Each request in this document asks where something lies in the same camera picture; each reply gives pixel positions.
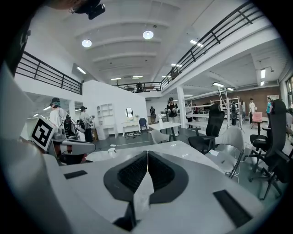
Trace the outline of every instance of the brown wall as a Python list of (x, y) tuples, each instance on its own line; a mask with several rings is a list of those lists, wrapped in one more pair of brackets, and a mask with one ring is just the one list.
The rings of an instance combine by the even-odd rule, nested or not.
[[(262, 89), (256, 89), (256, 90), (228, 93), (229, 98), (240, 97), (240, 99), (245, 102), (246, 115), (248, 115), (248, 112), (249, 112), (250, 98), (253, 98), (255, 106), (257, 107), (257, 111), (262, 112), (263, 117), (266, 117), (268, 95), (279, 95), (279, 98), (281, 98), (280, 87), (270, 87), (270, 88), (262, 88)], [(192, 101), (192, 104), (196, 103), (196, 105), (198, 106), (203, 105), (204, 103), (210, 104), (211, 100), (219, 100), (219, 95), (196, 99)]]

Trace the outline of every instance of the black metal railing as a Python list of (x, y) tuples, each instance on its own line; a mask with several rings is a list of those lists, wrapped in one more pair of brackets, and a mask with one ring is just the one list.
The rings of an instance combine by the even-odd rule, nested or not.
[(233, 10), (207, 34), (198, 40), (198, 42), (178, 61), (178, 63), (176, 63), (162, 80), (162, 89), (196, 60), (204, 56), (204, 54), (206, 54), (212, 47), (220, 44), (222, 40), (237, 30), (246, 25), (252, 24), (253, 21), (263, 16), (262, 12), (251, 2), (246, 2)]
[(161, 82), (145, 82), (140, 84), (141, 86), (139, 85), (139, 83), (116, 85), (116, 86), (133, 93), (152, 92), (152, 91), (162, 90)]
[(26, 51), (23, 53), (21, 61), (17, 66), (16, 73), (82, 95), (82, 83)]

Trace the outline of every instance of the floor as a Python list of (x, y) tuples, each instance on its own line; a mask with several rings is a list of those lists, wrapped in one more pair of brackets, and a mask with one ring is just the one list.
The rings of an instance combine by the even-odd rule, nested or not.
[[(207, 124), (207, 121), (201, 120), (199, 122), (199, 125), (205, 126)], [(225, 131), (225, 127), (227, 126), (227, 121), (222, 125), (222, 129), (220, 131), (220, 134)], [(244, 137), (244, 144), (246, 146), (245, 153), (248, 155), (250, 153), (250, 135), (257, 134), (257, 126), (253, 126), (251, 129), (251, 125), (246, 121), (243, 124), (243, 137)], [(179, 128), (180, 135), (177, 137), (177, 140), (183, 141), (187, 144), (188, 143), (188, 137), (196, 136), (196, 133), (194, 131), (191, 131), (189, 129)], [(261, 130), (261, 135), (266, 135), (266, 131)], [(148, 133), (146, 130), (142, 131), (142, 134), (140, 136), (134, 136), (134, 137), (127, 137), (122, 136), (121, 134), (115, 138), (115, 136), (110, 136), (106, 140), (100, 140), (94, 142), (96, 145), (96, 151), (106, 151), (109, 148), (111, 148), (111, 144), (116, 145), (116, 149), (127, 149), (127, 148), (133, 148), (133, 147), (139, 147), (139, 146), (145, 146), (145, 145), (152, 145), (152, 136), (150, 133)], [(233, 157), (237, 157), (239, 155), (239, 151), (232, 147), (232, 146), (224, 146), (220, 145), (217, 150), (220, 151), (226, 151)], [(292, 150), (292, 146), (290, 145), (289, 139), (286, 140), (285, 147), (283, 149), (283, 152), (286, 154), (289, 154)], [(234, 177), (233, 179), (238, 182), (241, 186), (246, 188), (248, 191), (250, 191), (252, 194), (254, 194), (256, 197), (263, 197), (266, 188), (267, 188), (267, 182), (257, 181), (254, 180), (252, 182), (248, 181), (248, 177), (251, 173), (252, 165), (255, 163), (255, 159), (248, 158), (245, 162), (242, 162), (240, 164), (240, 169), (237, 171), (237, 177), (239, 178), (239, 181), (237, 180), (237, 177)], [(260, 167), (265, 167), (265, 164), (259, 164)], [(280, 188), (284, 191), (286, 189), (286, 185), (278, 182)], [(272, 187), (264, 201), (261, 201), (265, 207), (269, 207), (273, 205), (274, 203), (278, 202), (278, 199), (276, 199), (277, 191), (274, 187)]]

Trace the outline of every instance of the window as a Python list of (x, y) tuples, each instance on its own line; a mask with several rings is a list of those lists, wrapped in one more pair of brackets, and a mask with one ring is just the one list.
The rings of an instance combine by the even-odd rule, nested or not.
[(286, 81), (289, 108), (293, 108), (293, 76)]

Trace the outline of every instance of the round ceiling light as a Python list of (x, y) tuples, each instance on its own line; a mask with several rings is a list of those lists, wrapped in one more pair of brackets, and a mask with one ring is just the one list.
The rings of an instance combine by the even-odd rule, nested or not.
[(145, 31), (142, 36), (144, 39), (149, 40), (152, 39), (154, 33), (152, 31)]
[(83, 40), (81, 44), (83, 47), (90, 47), (92, 45), (92, 42), (86, 39), (86, 40)]

